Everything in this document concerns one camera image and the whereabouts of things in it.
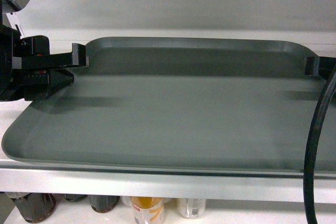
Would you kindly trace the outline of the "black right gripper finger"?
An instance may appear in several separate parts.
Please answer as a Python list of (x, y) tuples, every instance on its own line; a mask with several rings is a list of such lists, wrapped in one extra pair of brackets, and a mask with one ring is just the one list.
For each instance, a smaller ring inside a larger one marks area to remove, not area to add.
[(335, 67), (335, 58), (331, 57), (307, 57), (305, 59), (304, 74), (306, 76), (319, 76), (328, 79)]

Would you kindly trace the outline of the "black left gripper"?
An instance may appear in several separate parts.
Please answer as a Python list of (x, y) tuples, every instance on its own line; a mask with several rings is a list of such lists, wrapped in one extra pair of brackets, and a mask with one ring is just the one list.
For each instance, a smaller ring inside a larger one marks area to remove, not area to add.
[(82, 44), (73, 43), (71, 52), (49, 54), (46, 36), (21, 38), (19, 31), (1, 25), (1, 101), (47, 100), (73, 84), (74, 75), (66, 68), (88, 66)]

